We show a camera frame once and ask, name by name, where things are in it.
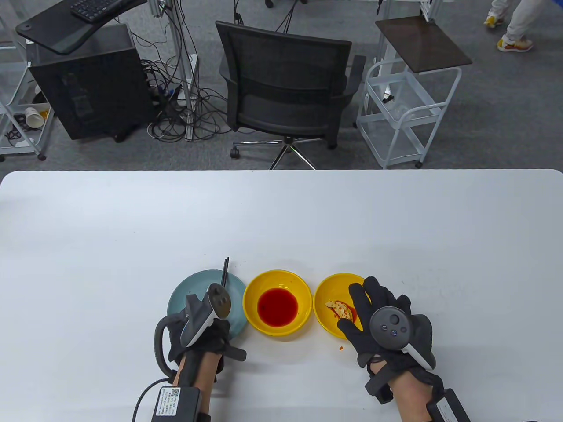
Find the label sticker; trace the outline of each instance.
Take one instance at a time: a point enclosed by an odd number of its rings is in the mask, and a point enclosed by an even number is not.
[[[436,403],[436,407],[440,411],[440,415],[442,415],[444,422],[458,422],[456,416],[454,415],[454,411],[445,398],[439,400],[438,403]]]
[[[179,399],[179,387],[163,387],[158,397],[156,416],[176,416]]]

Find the white pants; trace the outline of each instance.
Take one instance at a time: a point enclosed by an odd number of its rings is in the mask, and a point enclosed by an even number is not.
[[[506,31],[507,41],[518,41],[532,23],[538,18],[547,0],[522,0],[512,14],[510,25]],[[490,13],[496,17],[504,17],[513,0],[493,0]]]

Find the paper cup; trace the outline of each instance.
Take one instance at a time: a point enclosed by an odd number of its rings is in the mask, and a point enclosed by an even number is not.
[[[29,127],[33,129],[39,129],[45,124],[45,119],[39,114],[39,111],[33,107],[28,107],[25,109],[25,122]]]

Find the chair leg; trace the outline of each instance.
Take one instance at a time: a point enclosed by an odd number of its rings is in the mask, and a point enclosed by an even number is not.
[[[292,149],[292,151],[295,152],[295,153],[297,154],[297,156],[298,156],[299,158],[301,158],[301,160],[303,160],[310,168],[312,168],[313,170],[316,170],[315,166],[314,166],[309,160],[307,160],[307,157],[305,157],[305,156],[301,153],[301,151],[299,151],[299,150],[297,149],[297,147],[295,147],[295,145],[290,145],[289,147],[290,147],[290,148]]]
[[[287,144],[285,144],[285,145],[281,148],[281,150],[280,150],[278,156],[276,157],[276,159],[274,160],[274,162],[273,162],[272,165],[270,166],[270,170],[274,170],[274,169],[278,166],[278,164],[279,164],[279,162],[281,161],[283,155],[285,154],[285,150],[286,150],[287,148],[288,148],[288,145],[287,145]]]
[[[249,145],[281,145],[283,141],[238,141],[233,142],[233,146],[249,146]]]
[[[312,139],[305,139],[300,138],[293,141],[293,143],[305,143],[305,142],[312,142],[312,141],[322,141],[322,138],[312,138]]]

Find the battery pack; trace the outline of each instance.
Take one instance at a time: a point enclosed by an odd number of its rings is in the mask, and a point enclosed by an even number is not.
[[[428,403],[426,409],[434,422],[471,422],[451,388],[436,401]]]
[[[162,387],[152,422],[193,422],[198,419],[201,392],[195,387]]]

